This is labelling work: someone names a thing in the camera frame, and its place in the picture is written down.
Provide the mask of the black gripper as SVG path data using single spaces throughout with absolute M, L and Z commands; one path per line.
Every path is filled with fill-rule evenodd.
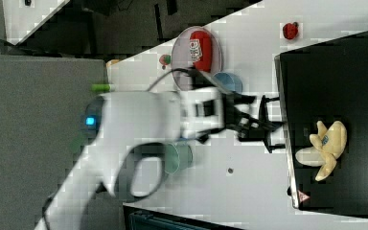
M 282 122 L 259 121 L 249 113 L 237 109 L 237 105 L 253 104 L 255 100 L 255 96 L 242 95 L 236 92 L 222 94 L 225 128 L 237 131 L 240 141 L 253 141 L 250 136 L 252 127 L 274 132 L 283 125 Z

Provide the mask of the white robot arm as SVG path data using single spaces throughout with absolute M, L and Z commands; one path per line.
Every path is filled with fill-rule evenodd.
M 253 118 L 237 109 L 254 96 L 226 92 L 215 86 L 188 91 L 122 91 L 104 93 L 92 101 L 82 120 L 89 143 L 58 190 L 49 197 L 34 230 L 80 230 L 91 198 L 100 188 L 122 202 L 137 202 L 154 194 L 164 182 L 145 192 L 133 184 L 143 160 L 166 164 L 165 146 L 183 140 L 200 143 L 212 134 L 232 129 L 252 142 L 283 124 Z

